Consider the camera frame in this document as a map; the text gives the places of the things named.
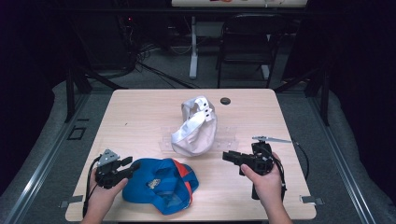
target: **chair seat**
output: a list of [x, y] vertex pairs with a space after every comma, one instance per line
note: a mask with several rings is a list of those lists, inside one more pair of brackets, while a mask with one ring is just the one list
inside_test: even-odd
[[223, 41], [224, 63], [268, 64], [273, 60], [265, 35], [228, 35]]

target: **chair backrest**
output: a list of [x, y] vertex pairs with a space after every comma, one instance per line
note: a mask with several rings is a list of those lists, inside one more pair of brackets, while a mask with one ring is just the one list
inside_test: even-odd
[[288, 25], [286, 19], [278, 14], [243, 13], [232, 16], [224, 22], [223, 34], [281, 34]]

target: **gray carpet floor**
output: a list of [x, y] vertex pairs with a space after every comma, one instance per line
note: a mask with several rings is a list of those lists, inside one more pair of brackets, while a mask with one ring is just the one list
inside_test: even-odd
[[[281, 74], [287, 60], [290, 40], [283, 43], [283, 49], [279, 52], [276, 61], [276, 69], [271, 88], [282, 84]], [[172, 50], [152, 50], [143, 63], [152, 66], [165, 74], [177, 77], [200, 88], [216, 88], [217, 71], [215, 70], [216, 52], [213, 46], [203, 42], [199, 48], [198, 77], [189, 79], [190, 54], [174, 53]], [[230, 68], [232, 72], [246, 74], [247, 68]], [[103, 71], [102, 75], [110, 75], [111, 72]], [[253, 76], [260, 76], [260, 71], [251, 70]], [[168, 84], [150, 71], [143, 70], [139, 65], [127, 76], [111, 79], [113, 82], [130, 89], [172, 89], [183, 88], [178, 84]], [[20, 223], [67, 223], [64, 218], [66, 208], [60, 207], [60, 202], [68, 200], [72, 196], [77, 184], [82, 166], [88, 156], [93, 139], [96, 135], [106, 106], [111, 96], [111, 89], [102, 83], [91, 79], [93, 91], [89, 95], [82, 95], [76, 91], [78, 112], [70, 123], [65, 124], [66, 118], [66, 93], [64, 82], [53, 89], [55, 92], [55, 104], [52, 108], [49, 120], [44, 127], [39, 139], [32, 149], [25, 164], [14, 178], [0, 199], [0, 221], [5, 223], [10, 220], [18, 220]], [[258, 82], [244, 83], [250, 88], [257, 88]], [[240, 82], [232, 83], [241, 87]], [[295, 223], [364, 223], [357, 205], [351, 199], [350, 191], [345, 179], [336, 166], [336, 158], [332, 154], [332, 144], [326, 133], [323, 132], [323, 124], [318, 119], [317, 98], [306, 98], [303, 94], [305, 83], [301, 83], [287, 92], [277, 95], [282, 113], [288, 125], [290, 135], [304, 148], [309, 159], [310, 169], [307, 184], [311, 194], [321, 198], [325, 204], [317, 205], [317, 216], [312, 220], [295, 221]], [[359, 151], [354, 140], [353, 132], [347, 125], [337, 97], [330, 96], [329, 102], [330, 127], [325, 127], [333, 134], [336, 143], [341, 149], [343, 158], [346, 160], [350, 173], [359, 186], [366, 206], [370, 209], [372, 218], [366, 223], [396, 223], [396, 209], [390, 199], [368, 177], [359, 160]], [[80, 140], [67, 140], [73, 127], [85, 129]], [[31, 201], [26, 204], [17, 219], [12, 219], [15, 205], [21, 202], [21, 196], [34, 177], [35, 170], [42, 166], [43, 159], [51, 150], [57, 149], [53, 155], [44, 182], [31, 195]], [[306, 172], [306, 159], [299, 148], [295, 148]]]

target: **dark background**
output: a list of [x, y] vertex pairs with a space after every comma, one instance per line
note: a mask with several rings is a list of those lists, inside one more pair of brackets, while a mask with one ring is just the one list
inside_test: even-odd
[[[284, 77], [302, 76], [320, 66], [329, 50], [335, 55], [328, 70], [331, 90], [338, 96], [355, 134], [361, 162], [395, 203], [396, 184], [392, 178], [396, 160], [391, 155], [396, 146], [396, 8], [391, 1], [328, 2], [312, 0], [307, 10], [336, 9], [348, 12], [347, 16], [302, 20]], [[114, 18], [78, 23], [84, 26], [93, 22], [96, 32], [112, 32], [106, 40], [98, 40], [95, 35], [76, 33], [76, 27], [64, 17], [50, 21], [64, 34], [56, 35], [59, 30], [49, 28], [33, 1], [2, 1], [0, 10], [0, 169], [6, 171], [0, 187], [3, 193], [49, 116], [54, 100], [51, 89], [65, 80], [70, 56], [90, 68], [125, 69], [134, 65], [131, 49], [125, 46]], [[156, 23], [158, 27], [149, 25], [159, 19], [163, 16], [151, 16], [141, 21], [140, 28], [147, 29], [145, 34], [166, 48], [168, 36], [163, 26], [174, 18], [161, 20], [163, 23]], [[156, 28], [163, 32], [150, 34]], [[100, 46], [112, 49], [110, 52], [117, 57], [106, 57]]]

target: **light wood tabletop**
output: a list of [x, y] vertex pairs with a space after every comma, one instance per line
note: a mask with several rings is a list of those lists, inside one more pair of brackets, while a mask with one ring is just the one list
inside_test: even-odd
[[305, 7], [307, 0], [172, 0], [173, 7]]
[[[91, 163], [110, 149], [120, 158], [173, 158], [188, 164], [200, 186], [193, 193], [191, 206], [170, 216], [162, 215], [151, 204], [128, 203], [119, 194], [105, 220], [112, 221], [231, 221], [267, 219], [260, 201], [251, 199], [252, 183], [239, 175], [239, 167], [222, 159], [222, 150], [210, 150], [198, 157], [184, 157], [163, 150], [163, 128], [182, 123], [181, 104], [203, 95], [215, 107], [218, 128], [236, 128], [237, 151], [251, 154], [253, 135], [290, 140], [288, 128], [272, 90], [120, 90], [114, 91], [83, 167], [74, 196], [84, 195]], [[227, 97], [229, 105], [220, 99]], [[280, 157], [285, 170], [287, 191], [284, 199], [292, 219], [312, 219], [314, 205], [302, 203], [309, 189], [292, 143], [268, 142]], [[70, 203], [69, 221], [82, 220], [81, 203]]]

